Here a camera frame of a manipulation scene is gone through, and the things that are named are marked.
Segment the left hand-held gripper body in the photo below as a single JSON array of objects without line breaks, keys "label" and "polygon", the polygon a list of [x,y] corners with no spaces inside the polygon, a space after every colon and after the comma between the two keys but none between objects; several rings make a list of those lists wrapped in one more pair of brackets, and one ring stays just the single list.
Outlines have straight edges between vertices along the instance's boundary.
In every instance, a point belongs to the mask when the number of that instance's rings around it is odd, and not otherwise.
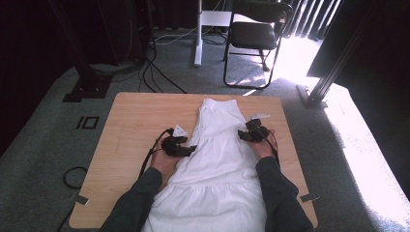
[{"label": "left hand-held gripper body", "polygon": [[179,124],[167,132],[168,137],[163,140],[162,149],[171,157],[182,158],[180,150],[183,148],[182,144],[188,140],[188,133]]}]

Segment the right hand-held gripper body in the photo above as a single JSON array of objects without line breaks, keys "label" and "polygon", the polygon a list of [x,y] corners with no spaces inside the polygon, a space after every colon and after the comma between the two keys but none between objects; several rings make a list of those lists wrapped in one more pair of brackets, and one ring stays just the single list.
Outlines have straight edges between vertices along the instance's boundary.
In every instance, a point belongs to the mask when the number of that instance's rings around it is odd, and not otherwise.
[{"label": "right hand-held gripper body", "polygon": [[249,142],[261,142],[268,136],[269,132],[267,128],[261,123],[262,118],[268,117],[268,114],[255,114],[249,118],[246,122],[247,132],[250,135]]}]

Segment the white skirt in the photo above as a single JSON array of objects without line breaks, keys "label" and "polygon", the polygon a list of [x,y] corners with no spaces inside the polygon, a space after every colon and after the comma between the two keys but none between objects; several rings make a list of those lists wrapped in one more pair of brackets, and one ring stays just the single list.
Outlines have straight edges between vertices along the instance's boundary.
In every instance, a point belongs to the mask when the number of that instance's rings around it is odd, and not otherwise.
[{"label": "white skirt", "polygon": [[245,122],[235,100],[202,103],[189,140],[196,150],[178,162],[142,232],[264,232],[257,159],[237,133]]}]

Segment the person's right hand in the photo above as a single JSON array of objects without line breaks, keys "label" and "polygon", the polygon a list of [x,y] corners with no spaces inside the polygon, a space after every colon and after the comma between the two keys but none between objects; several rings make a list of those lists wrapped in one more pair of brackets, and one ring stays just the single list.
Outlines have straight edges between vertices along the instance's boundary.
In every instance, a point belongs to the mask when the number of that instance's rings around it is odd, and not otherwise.
[{"label": "person's right hand", "polygon": [[261,142],[249,142],[249,146],[259,160],[269,157],[274,158],[277,152],[275,132],[270,130],[265,140]]}]

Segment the person's left hand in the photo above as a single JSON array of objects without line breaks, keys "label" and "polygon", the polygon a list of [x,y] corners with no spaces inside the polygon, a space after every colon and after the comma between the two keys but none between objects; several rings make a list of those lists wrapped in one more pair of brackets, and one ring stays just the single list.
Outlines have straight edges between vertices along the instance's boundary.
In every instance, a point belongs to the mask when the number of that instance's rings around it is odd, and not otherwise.
[{"label": "person's left hand", "polygon": [[156,168],[162,175],[162,181],[166,183],[176,170],[177,163],[181,160],[169,156],[161,147],[163,138],[156,146],[155,152],[152,155],[150,166]]}]

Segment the aluminium profile stand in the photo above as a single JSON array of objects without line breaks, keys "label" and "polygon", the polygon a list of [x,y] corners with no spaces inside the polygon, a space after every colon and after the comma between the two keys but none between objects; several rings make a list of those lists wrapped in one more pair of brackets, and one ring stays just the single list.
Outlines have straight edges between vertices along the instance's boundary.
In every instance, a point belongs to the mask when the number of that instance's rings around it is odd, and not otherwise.
[{"label": "aluminium profile stand", "polygon": [[298,85],[305,107],[325,107],[332,84],[350,60],[379,0],[341,0],[328,34],[313,59],[308,75],[318,75],[313,88]]}]

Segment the black folding chair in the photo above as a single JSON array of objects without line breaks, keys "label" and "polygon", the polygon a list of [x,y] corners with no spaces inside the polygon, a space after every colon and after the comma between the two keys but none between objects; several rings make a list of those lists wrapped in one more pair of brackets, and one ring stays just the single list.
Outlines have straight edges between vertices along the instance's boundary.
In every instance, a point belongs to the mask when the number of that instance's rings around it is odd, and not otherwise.
[{"label": "black folding chair", "polygon": [[[232,9],[223,54],[223,83],[232,88],[267,88],[273,79],[283,33],[293,17],[293,7],[278,0],[239,0]],[[264,83],[256,86],[228,80],[230,55],[255,56],[261,59]]]}]

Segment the black metal stand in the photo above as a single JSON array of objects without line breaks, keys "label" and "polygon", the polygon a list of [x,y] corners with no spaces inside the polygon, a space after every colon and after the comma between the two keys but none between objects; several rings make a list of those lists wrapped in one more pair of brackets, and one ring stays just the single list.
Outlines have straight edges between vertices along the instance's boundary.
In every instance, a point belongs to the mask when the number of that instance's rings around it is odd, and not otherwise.
[{"label": "black metal stand", "polygon": [[61,2],[59,0],[45,0],[45,5],[50,10],[56,34],[79,75],[78,81],[73,89],[63,98],[63,102],[81,102],[83,99],[104,99],[113,76],[96,74],[90,67]]}]

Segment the vertical window blinds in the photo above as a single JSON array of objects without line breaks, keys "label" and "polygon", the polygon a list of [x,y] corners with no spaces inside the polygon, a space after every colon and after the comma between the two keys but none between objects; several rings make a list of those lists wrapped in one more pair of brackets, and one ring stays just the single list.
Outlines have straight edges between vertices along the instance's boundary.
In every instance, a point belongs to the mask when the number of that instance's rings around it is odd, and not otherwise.
[{"label": "vertical window blinds", "polygon": [[286,38],[322,41],[327,36],[343,0],[280,0],[294,10],[286,27]]}]

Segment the white desk frame leg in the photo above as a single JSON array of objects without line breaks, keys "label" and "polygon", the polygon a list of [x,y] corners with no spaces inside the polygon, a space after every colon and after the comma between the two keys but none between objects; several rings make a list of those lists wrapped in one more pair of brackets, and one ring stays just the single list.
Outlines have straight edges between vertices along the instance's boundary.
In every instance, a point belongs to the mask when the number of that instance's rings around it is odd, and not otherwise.
[{"label": "white desk frame leg", "polygon": [[204,11],[202,9],[202,1],[197,1],[197,38],[194,53],[193,64],[196,67],[200,67],[202,64],[202,51],[203,51],[203,40],[202,40],[202,27],[203,26],[218,26],[227,27],[229,25],[231,12],[225,11]]}]

